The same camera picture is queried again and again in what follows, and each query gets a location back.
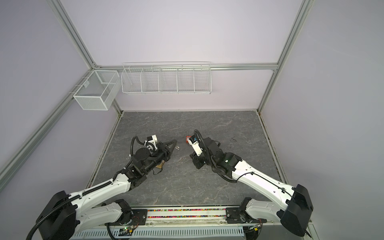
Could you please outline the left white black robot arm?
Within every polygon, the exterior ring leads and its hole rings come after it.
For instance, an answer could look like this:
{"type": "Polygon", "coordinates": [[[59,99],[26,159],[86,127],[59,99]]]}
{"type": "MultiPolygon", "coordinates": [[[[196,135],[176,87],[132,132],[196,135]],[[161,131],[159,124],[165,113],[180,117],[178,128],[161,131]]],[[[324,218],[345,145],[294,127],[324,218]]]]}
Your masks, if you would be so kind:
{"type": "Polygon", "coordinates": [[[98,225],[130,223],[134,213],[125,200],[101,204],[137,188],[150,171],[170,160],[177,145],[177,140],[162,143],[151,136],[134,151],[134,142],[138,140],[137,136],[133,137],[130,161],[111,179],[79,192],[61,191],[53,195],[26,238],[31,240],[35,232],[39,232],[44,240],[69,240],[78,232],[98,225]]]}

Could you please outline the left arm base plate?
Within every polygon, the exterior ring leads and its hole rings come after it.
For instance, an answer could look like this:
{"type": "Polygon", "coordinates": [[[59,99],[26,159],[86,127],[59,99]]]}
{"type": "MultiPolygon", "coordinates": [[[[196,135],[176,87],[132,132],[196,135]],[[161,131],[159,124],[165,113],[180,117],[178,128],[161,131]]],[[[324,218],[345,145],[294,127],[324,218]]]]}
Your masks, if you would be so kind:
{"type": "Polygon", "coordinates": [[[123,214],[116,222],[110,223],[111,226],[143,226],[146,224],[148,215],[147,209],[133,209],[130,213],[123,214]]]}

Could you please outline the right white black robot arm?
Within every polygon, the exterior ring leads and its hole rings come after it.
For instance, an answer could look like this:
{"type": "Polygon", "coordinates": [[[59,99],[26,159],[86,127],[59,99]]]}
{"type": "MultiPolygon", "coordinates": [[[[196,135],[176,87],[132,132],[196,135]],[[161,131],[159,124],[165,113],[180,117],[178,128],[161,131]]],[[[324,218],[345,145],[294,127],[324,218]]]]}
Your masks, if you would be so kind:
{"type": "Polygon", "coordinates": [[[314,210],[309,191],[298,184],[295,187],[275,180],[258,171],[240,156],[223,152],[220,143],[203,138],[198,130],[188,138],[194,149],[190,155],[197,169],[207,165],[222,179],[230,183],[243,183],[261,193],[271,201],[263,204],[252,198],[245,198],[237,208],[237,217],[247,220],[278,221],[292,234],[303,237],[314,210]]]}

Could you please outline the brass padlock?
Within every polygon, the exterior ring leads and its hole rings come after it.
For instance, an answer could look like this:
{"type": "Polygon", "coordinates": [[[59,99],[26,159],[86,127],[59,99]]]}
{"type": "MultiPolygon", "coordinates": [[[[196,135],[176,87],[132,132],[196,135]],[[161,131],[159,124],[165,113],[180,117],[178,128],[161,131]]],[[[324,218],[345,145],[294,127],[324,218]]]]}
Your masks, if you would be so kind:
{"type": "Polygon", "coordinates": [[[162,169],[164,167],[164,164],[165,164],[165,161],[161,161],[157,166],[156,168],[158,169],[162,169]]]}

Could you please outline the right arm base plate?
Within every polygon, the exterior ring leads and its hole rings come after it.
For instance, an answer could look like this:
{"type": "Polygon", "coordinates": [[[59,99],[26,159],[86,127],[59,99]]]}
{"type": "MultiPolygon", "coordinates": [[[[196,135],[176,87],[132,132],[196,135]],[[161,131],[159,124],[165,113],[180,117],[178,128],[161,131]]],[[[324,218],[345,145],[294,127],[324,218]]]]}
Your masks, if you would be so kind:
{"type": "Polygon", "coordinates": [[[253,219],[241,208],[226,208],[226,222],[228,224],[264,224],[265,219],[253,219]]]}

